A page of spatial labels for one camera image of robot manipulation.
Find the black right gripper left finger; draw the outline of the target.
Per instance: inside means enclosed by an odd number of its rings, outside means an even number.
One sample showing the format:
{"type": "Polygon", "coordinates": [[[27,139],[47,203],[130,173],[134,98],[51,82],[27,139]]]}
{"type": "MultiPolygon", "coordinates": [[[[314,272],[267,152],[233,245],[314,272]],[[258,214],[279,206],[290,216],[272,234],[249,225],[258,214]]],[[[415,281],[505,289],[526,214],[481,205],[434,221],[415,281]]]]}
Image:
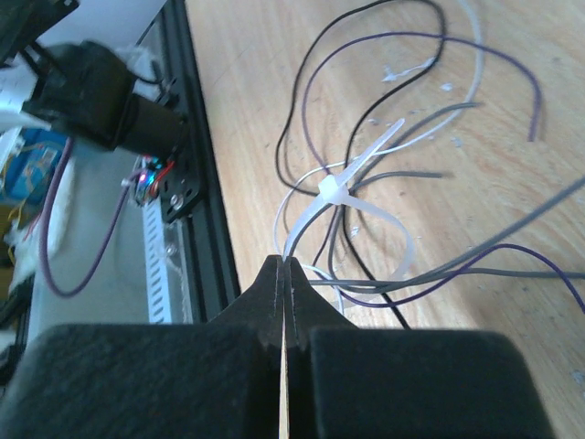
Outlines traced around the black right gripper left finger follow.
{"type": "Polygon", "coordinates": [[[1,401],[4,438],[275,438],[282,260],[199,325],[66,324],[27,347],[1,401]]]}

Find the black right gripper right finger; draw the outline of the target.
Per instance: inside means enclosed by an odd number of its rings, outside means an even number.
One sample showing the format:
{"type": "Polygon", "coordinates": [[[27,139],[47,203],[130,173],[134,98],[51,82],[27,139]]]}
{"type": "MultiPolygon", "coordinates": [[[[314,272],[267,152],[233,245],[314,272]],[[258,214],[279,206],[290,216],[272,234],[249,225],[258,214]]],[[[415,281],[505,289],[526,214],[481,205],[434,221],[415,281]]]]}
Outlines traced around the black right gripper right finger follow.
{"type": "Polygon", "coordinates": [[[351,324],[282,265],[293,438],[551,438],[516,345],[493,331],[351,324]]]}

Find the white zip tie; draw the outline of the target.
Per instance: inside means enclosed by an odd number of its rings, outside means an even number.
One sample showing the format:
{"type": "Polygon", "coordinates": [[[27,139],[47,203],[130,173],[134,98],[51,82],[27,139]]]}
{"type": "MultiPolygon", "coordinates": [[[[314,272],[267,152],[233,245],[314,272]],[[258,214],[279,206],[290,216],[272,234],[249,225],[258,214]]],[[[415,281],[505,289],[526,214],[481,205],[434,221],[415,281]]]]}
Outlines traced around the white zip tie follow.
{"type": "Polygon", "coordinates": [[[282,259],[285,261],[293,255],[293,252],[302,237],[304,231],[331,206],[343,206],[360,210],[367,214],[373,215],[386,221],[396,227],[403,233],[405,238],[405,251],[397,269],[392,273],[390,279],[398,281],[409,270],[415,256],[415,244],[411,234],[404,225],[393,215],[385,210],[366,202],[363,199],[352,196],[349,192],[348,182],[353,178],[358,170],[374,155],[383,145],[405,123],[403,118],[398,119],[383,133],[366,151],[359,155],[350,165],[348,165],[340,174],[328,175],[318,185],[319,193],[313,202],[305,209],[301,217],[294,223],[282,250],[282,259]]]}

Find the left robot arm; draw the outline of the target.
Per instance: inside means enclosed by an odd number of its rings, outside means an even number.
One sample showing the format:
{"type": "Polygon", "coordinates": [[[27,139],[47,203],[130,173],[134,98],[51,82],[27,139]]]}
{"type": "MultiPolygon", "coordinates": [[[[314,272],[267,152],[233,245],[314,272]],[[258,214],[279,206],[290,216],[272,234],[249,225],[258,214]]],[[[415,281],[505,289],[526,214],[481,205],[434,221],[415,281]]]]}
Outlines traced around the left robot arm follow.
{"type": "Polygon", "coordinates": [[[108,150],[167,159],[188,137],[179,113],[137,94],[140,79],[109,48],[84,40],[45,47],[39,38],[78,7],[77,1],[4,1],[1,61],[21,56],[36,75],[18,110],[3,108],[1,128],[54,129],[108,150]]]}

